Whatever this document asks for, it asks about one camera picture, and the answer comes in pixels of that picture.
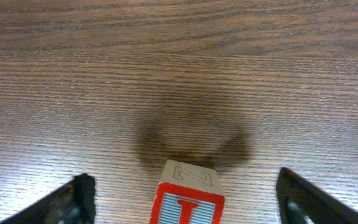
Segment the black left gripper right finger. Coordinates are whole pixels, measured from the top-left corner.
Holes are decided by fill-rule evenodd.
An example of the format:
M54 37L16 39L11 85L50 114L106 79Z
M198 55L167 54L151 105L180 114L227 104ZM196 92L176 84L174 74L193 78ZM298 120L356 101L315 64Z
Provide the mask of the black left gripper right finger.
M289 168L280 169L276 194L284 224L358 224L358 212L344 205Z

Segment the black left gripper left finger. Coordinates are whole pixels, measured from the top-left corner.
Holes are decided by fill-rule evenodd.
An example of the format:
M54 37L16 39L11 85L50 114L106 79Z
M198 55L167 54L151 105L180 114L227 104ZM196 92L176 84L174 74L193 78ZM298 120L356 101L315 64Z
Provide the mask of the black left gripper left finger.
M96 180L84 173L0 224L93 224Z

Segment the red 6 I block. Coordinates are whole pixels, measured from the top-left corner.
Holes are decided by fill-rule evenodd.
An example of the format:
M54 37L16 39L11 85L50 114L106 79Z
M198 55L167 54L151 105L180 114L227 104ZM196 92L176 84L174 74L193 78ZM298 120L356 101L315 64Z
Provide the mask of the red 6 I block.
M214 169L167 160L150 224L220 224L225 196Z

